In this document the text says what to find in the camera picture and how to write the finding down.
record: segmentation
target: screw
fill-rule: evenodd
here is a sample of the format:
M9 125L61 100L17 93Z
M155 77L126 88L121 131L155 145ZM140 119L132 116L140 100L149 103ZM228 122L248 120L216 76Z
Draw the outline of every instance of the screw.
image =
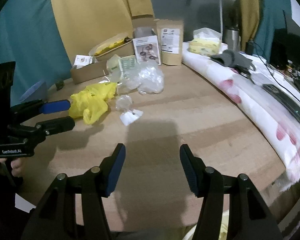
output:
M92 173L98 173L98 172L100 172L100 168L99 167L93 167L93 168L91 168L91 172Z
M64 173L60 173L60 174L58 174L57 179L63 180L65 177L66 177L66 175Z
M246 174L240 174L240 179L242 179L242 180L247 180L248 179L248 176L246 175Z
M206 169L205 169L205 171L207 172L207 173L214 173L214 168L212 168L212 167L206 167Z

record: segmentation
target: table surface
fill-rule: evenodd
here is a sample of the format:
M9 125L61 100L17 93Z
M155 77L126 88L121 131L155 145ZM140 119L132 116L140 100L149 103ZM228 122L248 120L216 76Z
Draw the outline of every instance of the table surface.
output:
M103 199L113 231L179 227L197 222L202 199L191 193L179 160L187 143L207 166L229 176L246 173L263 190L285 170L276 152L258 128L220 90L190 68L162 65L164 91L130 96L143 116L129 126L110 111L94 125L76 120L72 131L47 137L28 158L20 195L37 204L55 176L83 174L124 143L126 160L115 192ZM49 100L69 99L102 78L49 90ZM40 115L27 125L66 116ZM80 196L77 222L82 223Z

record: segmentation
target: metal thermos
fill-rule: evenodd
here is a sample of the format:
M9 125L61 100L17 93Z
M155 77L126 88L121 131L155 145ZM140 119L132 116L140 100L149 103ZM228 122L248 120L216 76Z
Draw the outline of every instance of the metal thermos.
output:
M239 29L233 27L225 28L223 32L222 42L228 44L228 49L239 51L240 39Z

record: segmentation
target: gray cloth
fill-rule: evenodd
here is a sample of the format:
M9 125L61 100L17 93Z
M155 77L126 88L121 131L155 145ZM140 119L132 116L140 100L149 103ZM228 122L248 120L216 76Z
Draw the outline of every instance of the gray cloth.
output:
M224 67L236 68L239 66L247 70L256 70L250 59L230 49L225 50L222 54L212 55L211 60Z

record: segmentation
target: black smartphone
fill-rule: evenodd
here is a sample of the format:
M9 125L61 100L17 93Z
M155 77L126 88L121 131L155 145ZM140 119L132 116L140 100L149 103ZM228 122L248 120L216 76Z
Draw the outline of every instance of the black smartphone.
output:
M280 102L300 123L300 106L273 84L263 84L262 88Z

